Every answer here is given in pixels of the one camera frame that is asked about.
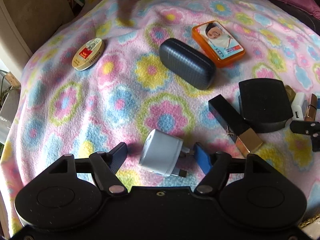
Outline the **gold lipstick tube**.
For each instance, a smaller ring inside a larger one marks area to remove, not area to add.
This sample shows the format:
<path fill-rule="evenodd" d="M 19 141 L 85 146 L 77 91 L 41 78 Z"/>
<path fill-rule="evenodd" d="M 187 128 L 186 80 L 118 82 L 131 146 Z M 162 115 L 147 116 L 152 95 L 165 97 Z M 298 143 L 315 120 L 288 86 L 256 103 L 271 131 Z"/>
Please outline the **gold lipstick tube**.
<path fill-rule="evenodd" d="M 310 103 L 306 110 L 305 121 L 315 121 L 317 113 L 317 96 L 311 94 Z"/>

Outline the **white gold cream tube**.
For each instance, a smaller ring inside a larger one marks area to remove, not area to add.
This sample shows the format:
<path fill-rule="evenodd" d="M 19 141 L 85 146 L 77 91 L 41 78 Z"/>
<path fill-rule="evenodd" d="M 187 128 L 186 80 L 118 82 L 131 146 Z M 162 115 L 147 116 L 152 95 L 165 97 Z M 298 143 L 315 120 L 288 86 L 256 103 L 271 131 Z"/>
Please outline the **white gold cream tube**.
<path fill-rule="evenodd" d="M 292 120 L 304 121 L 306 114 L 306 95 L 303 92 L 295 92 L 289 85 L 285 86 L 289 102 L 291 103 Z"/>

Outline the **black gold lipstick box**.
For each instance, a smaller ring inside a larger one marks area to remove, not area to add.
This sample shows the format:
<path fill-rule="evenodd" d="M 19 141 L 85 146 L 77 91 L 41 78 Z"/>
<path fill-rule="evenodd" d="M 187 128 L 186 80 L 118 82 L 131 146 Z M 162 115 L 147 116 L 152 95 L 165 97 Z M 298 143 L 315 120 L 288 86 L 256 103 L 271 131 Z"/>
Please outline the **black gold lipstick box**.
<path fill-rule="evenodd" d="M 208 101 L 208 108 L 244 157 L 262 146 L 257 133 L 221 94 Z"/>

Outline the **black square compact case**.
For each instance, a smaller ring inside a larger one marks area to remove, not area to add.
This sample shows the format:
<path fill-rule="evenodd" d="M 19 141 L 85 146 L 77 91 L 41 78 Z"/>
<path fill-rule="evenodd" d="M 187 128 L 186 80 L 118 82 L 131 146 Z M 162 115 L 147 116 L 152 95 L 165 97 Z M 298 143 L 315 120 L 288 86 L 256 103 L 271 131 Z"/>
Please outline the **black square compact case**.
<path fill-rule="evenodd" d="M 240 114 L 256 133 L 281 130 L 293 117 L 282 81 L 256 78 L 239 82 Z"/>

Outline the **white power adapter plug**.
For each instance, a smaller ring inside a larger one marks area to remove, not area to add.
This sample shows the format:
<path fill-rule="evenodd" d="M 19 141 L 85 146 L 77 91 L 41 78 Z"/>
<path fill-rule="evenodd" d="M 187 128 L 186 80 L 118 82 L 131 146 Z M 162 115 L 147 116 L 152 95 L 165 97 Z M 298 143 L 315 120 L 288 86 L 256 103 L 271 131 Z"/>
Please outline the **white power adapter plug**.
<path fill-rule="evenodd" d="M 176 167 L 178 158 L 193 155 L 194 151 L 183 145 L 181 138 L 153 129 L 146 138 L 139 165 L 164 177 L 185 178 L 187 171 Z"/>

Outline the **dark blue glasses case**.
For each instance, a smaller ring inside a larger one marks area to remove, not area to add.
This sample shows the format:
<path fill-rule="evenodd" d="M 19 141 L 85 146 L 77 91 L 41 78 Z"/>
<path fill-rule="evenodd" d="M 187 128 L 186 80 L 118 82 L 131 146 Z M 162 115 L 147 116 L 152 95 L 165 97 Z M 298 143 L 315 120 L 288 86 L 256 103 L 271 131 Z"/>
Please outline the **dark blue glasses case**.
<path fill-rule="evenodd" d="M 207 56 L 185 44 L 169 38 L 159 47 L 161 63 L 184 81 L 199 90 L 212 86 L 216 66 Z"/>

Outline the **orange soap box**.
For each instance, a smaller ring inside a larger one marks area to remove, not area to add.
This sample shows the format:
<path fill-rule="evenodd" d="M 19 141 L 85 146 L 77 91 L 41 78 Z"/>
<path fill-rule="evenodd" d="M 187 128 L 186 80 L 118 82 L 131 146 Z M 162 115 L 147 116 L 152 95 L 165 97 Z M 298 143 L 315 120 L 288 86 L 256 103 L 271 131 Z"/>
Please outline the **orange soap box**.
<path fill-rule="evenodd" d="M 244 47 L 217 21 L 194 26 L 191 35 L 217 68 L 227 67 L 245 55 Z"/>

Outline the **round cream tin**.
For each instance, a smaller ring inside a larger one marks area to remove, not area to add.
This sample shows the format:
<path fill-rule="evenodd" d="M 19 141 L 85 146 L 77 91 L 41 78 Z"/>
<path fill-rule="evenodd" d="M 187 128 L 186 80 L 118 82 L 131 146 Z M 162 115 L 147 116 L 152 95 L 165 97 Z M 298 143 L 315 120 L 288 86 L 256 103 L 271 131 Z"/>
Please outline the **round cream tin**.
<path fill-rule="evenodd" d="M 86 42 L 73 56 L 72 67 L 83 71 L 95 64 L 102 56 L 105 49 L 101 38 L 94 38 Z"/>

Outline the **floral fleece blanket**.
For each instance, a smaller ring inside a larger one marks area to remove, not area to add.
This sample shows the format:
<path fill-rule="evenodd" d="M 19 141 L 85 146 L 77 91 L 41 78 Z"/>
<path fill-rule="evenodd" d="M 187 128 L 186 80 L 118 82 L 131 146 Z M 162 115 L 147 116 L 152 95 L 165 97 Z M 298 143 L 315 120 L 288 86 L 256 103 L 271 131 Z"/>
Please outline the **floral fleece blanket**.
<path fill-rule="evenodd" d="M 176 38 L 198 49 L 194 26 L 220 22 L 244 47 L 242 60 L 216 72 L 208 90 L 198 90 L 163 66 L 159 47 Z M 73 56 L 101 38 L 99 60 L 83 71 Z M 87 158 L 127 143 L 118 171 L 126 187 L 195 186 L 199 167 L 183 159 L 186 178 L 143 170 L 139 154 L 153 129 L 187 146 L 200 142 L 239 158 L 241 153 L 208 109 L 223 95 L 238 108 L 239 82 L 283 81 L 307 97 L 319 94 L 319 35 L 268 0 L 86 0 L 79 17 L 51 37 L 26 64 L 21 95 L 1 156 L 1 193 L 9 233 L 22 224 L 14 200 L 24 185 L 64 154 Z"/>

